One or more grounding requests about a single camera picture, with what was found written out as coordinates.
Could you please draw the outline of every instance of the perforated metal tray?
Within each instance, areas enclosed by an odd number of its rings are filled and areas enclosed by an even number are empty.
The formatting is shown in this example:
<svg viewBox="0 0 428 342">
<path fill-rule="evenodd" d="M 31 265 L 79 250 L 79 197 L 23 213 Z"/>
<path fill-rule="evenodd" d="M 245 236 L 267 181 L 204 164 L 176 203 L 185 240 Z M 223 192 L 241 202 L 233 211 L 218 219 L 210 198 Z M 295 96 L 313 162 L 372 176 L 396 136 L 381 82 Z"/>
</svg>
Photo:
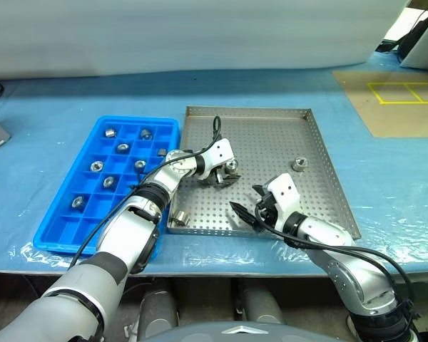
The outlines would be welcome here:
<svg viewBox="0 0 428 342">
<path fill-rule="evenodd" d="M 252 211 L 259 198 L 252 185 L 289 172 L 301 194 L 304 214 L 339 224 L 355 239 L 361 237 L 310 109 L 187 107 L 182 148 L 206 146 L 215 115 L 222 118 L 222 135 L 230 140 L 241 178 L 223 189 L 184 179 L 170 212 L 183 210 L 190 221 L 180 227 L 168 220 L 170 232 L 273 238 L 267 232 L 255 233 L 231 210 L 229 201 Z M 290 167 L 297 156 L 307 158 L 304 172 Z"/>
</svg>

